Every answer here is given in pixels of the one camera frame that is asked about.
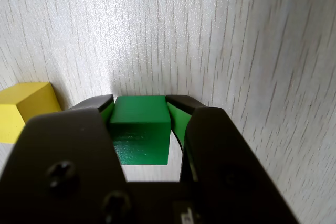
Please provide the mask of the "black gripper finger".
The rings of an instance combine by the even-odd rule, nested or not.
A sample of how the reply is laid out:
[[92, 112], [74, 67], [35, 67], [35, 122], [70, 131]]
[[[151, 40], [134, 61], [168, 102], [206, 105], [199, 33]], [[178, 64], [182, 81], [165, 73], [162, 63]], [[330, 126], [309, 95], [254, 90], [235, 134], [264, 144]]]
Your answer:
[[166, 101], [190, 116], [182, 145], [202, 223], [297, 222], [224, 109], [187, 95], [167, 95]]
[[29, 120], [1, 175], [1, 223], [130, 223], [113, 105], [103, 95]]

